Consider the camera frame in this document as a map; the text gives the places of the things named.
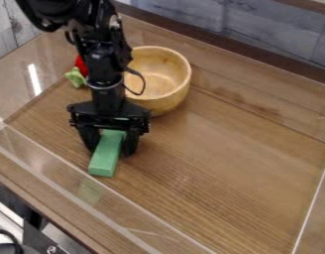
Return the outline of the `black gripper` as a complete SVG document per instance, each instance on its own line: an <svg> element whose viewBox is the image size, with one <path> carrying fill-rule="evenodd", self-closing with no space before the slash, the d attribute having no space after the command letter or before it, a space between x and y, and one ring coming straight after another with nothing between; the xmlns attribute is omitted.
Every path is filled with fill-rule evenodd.
<svg viewBox="0 0 325 254"><path fill-rule="evenodd" d="M90 101L70 104L70 125L78 127L78 133L86 149L92 152L99 141L98 129L126 131L121 152L125 157L135 153L139 135L149 132L150 113L146 109L125 101L117 112L96 112Z"/></svg>

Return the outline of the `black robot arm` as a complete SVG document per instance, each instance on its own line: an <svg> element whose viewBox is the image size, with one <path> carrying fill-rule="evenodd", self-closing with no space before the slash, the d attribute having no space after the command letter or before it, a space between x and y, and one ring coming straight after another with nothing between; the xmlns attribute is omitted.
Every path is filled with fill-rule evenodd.
<svg viewBox="0 0 325 254"><path fill-rule="evenodd" d="M91 100L67 106L70 125L78 130L88 150L94 150L103 130L125 133L121 152L130 156L139 136L149 132L149 111L125 96L123 75L138 72L129 67L129 47L122 22L111 0L15 0L35 28L64 31L84 64Z"/></svg>

